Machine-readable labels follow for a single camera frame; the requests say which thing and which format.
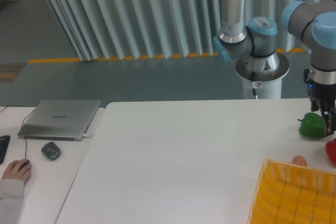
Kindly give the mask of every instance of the brown egg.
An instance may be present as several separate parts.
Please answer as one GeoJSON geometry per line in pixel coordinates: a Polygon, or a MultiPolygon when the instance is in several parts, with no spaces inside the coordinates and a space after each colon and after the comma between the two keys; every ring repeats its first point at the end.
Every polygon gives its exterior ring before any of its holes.
{"type": "Polygon", "coordinates": [[[297,155],[292,159],[292,164],[307,166],[307,161],[304,157],[297,155]]]}

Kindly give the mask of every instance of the laptop logo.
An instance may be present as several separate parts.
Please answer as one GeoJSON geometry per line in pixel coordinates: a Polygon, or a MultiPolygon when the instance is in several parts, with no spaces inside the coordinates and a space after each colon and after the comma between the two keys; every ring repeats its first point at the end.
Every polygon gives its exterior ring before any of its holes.
{"type": "Polygon", "coordinates": [[[67,115],[53,115],[52,118],[67,118],[67,115]]]}

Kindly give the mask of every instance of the woven plastic basket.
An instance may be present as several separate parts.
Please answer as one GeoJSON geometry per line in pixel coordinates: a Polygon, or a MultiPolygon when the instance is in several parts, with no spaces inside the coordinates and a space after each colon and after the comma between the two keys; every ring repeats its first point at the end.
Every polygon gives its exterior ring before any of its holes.
{"type": "Polygon", "coordinates": [[[336,224],[336,174],[266,159],[248,223],[336,224]]]}

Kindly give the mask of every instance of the floor mat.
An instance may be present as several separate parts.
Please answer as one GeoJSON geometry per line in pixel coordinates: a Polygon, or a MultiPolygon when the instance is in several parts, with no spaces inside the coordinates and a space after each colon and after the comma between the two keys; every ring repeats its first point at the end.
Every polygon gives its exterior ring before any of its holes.
{"type": "Polygon", "coordinates": [[[14,81],[26,64],[0,64],[0,82],[14,81]]]}

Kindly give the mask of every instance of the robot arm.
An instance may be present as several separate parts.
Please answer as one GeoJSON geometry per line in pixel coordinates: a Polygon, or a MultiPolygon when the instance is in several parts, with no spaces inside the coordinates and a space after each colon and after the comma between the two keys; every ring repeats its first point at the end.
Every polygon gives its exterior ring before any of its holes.
{"type": "Polygon", "coordinates": [[[283,25],[311,50],[311,68],[304,71],[304,82],[311,111],[320,110],[327,128],[336,130],[336,0],[320,0],[313,5],[295,1],[281,16],[283,25]]]}
{"type": "Polygon", "coordinates": [[[214,48],[224,61],[239,57],[236,71],[246,87],[244,98],[279,99],[289,62],[276,53],[277,24],[268,17],[254,17],[245,26],[245,1],[222,0],[222,26],[214,48]]]}

